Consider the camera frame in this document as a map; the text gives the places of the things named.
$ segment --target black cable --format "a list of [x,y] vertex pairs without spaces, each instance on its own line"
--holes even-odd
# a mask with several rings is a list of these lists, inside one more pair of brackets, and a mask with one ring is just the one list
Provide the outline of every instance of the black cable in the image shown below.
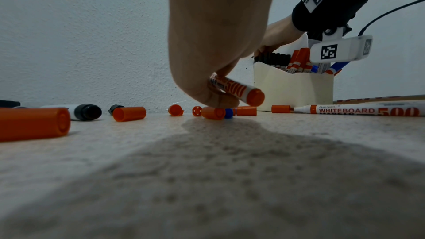
[[411,2],[411,3],[406,4],[406,5],[403,5],[403,6],[400,6],[400,7],[395,8],[395,9],[393,9],[393,10],[391,10],[391,11],[387,12],[387,13],[382,14],[381,16],[377,17],[376,19],[374,19],[374,20],[372,20],[370,23],[368,23],[365,27],[363,27],[363,29],[362,29],[362,30],[360,31],[360,33],[359,33],[359,36],[362,36],[362,35],[363,35],[363,33],[366,31],[366,29],[367,29],[367,28],[368,28],[371,24],[373,24],[373,23],[374,23],[374,22],[376,22],[377,20],[381,19],[382,17],[385,17],[385,16],[387,16],[388,14],[391,14],[391,13],[393,13],[393,12],[396,12],[396,11],[398,11],[398,10],[401,10],[402,8],[406,8],[406,7],[408,7],[408,6],[412,6],[412,5],[415,5],[415,4],[418,4],[418,3],[424,2],[424,1],[425,1],[425,0],[417,0],[417,1]]

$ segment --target marker holder box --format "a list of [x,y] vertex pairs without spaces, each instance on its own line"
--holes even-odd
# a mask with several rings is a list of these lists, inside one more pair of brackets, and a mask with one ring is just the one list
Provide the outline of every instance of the marker holder box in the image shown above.
[[272,105],[333,104],[333,79],[329,74],[290,74],[257,62],[254,64],[254,86],[266,96],[257,110],[271,111]]

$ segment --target white wall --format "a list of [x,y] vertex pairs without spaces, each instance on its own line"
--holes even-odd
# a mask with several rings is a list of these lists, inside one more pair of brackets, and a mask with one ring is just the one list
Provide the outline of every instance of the white wall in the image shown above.
[[[168,0],[0,0],[0,99],[27,106],[93,103],[144,106],[197,102],[177,89],[168,69]],[[299,0],[274,0],[272,23]],[[370,0],[350,22],[352,35],[378,15],[413,0]],[[370,57],[337,76],[335,98],[425,94],[425,4],[371,26]],[[231,78],[252,83],[252,59]]]

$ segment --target container of markers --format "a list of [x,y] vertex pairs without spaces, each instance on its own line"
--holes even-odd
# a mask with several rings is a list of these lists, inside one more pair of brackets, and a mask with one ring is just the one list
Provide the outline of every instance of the container of markers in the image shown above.
[[273,105],[301,107],[312,104],[333,103],[334,76],[312,73],[309,49],[287,55],[260,55],[254,63],[254,86],[265,94],[258,111],[271,111]]

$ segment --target person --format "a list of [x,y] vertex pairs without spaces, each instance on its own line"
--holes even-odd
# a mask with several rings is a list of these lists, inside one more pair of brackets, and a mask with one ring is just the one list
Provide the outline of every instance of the person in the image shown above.
[[[297,17],[297,27],[293,15],[267,26],[271,2],[169,0],[168,51],[177,86],[207,106],[237,107],[238,99],[210,85],[210,75],[226,76],[239,59],[253,52],[272,52],[308,31],[308,26],[303,26],[303,21],[309,21],[308,14]],[[321,19],[318,16],[315,24],[320,25]]]

